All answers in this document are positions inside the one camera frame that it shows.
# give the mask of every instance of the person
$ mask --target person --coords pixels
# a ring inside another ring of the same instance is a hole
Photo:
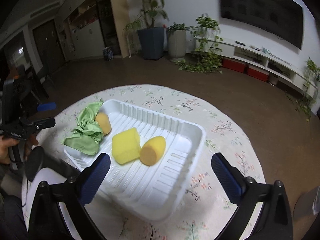
[[[0,136],[0,184],[5,173],[9,169],[10,157],[8,148],[18,145],[19,141],[13,138]],[[31,152],[32,145],[38,145],[34,135],[30,136],[25,144],[25,158]],[[23,219],[21,199],[13,195],[5,195],[0,192],[0,239],[1,240],[27,240],[28,231]]]

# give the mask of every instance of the tv stand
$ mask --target tv stand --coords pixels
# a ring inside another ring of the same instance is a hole
[[[196,37],[196,46],[199,46],[199,39],[201,37]],[[303,72],[297,67],[285,62],[279,58],[273,57],[268,53],[258,51],[251,48],[248,44],[241,45],[241,41],[236,43],[236,41],[231,39],[223,38],[223,41],[217,41],[218,46],[215,47],[216,41],[214,39],[208,38],[207,48],[221,49],[219,52],[221,56],[246,62],[255,67],[261,68],[269,73],[272,73],[279,77],[279,81],[285,83],[286,85],[292,87],[293,89],[303,93],[307,90],[306,78]],[[316,93],[316,86],[311,82],[308,88],[308,94],[313,97]]]

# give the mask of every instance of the tray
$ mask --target tray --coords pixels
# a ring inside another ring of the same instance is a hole
[[[113,99],[104,102],[99,112],[109,116],[112,127],[100,142],[99,152],[90,156],[65,146],[65,154],[82,171],[100,153],[107,153],[111,167],[99,190],[145,221],[165,221],[185,194],[204,145],[204,128]],[[132,127],[137,128],[141,146],[154,136],[165,138],[165,153],[154,166],[145,166],[139,159],[120,165],[113,159],[112,137]]]

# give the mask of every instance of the sponge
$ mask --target sponge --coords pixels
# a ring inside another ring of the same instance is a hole
[[[156,136],[148,140],[140,151],[140,160],[147,166],[155,165],[165,151],[165,139],[163,136]]]
[[[105,113],[98,113],[96,115],[95,121],[99,124],[104,135],[110,133],[111,124],[109,121],[109,117]]]
[[[119,164],[139,158],[140,136],[136,128],[116,134],[112,138],[112,156]]]

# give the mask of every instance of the tablecloth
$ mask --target tablecloth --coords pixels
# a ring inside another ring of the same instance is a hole
[[[119,239],[213,240],[236,209],[211,169],[210,160],[215,152],[221,152],[245,177],[251,176],[257,182],[265,183],[250,140],[235,122],[210,103],[168,87],[123,86],[83,98],[56,116],[55,127],[38,134],[39,145],[49,154],[71,163],[63,153],[61,141],[76,126],[78,114],[88,103],[113,98],[197,123],[207,133],[198,165],[190,178],[185,196],[172,217],[159,225],[150,224],[118,207],[123,217],[123,231]],[[25,193],[23,187],[22,201]],[[241,239],[250,235],[261,207],[262,204],[258,203]]]

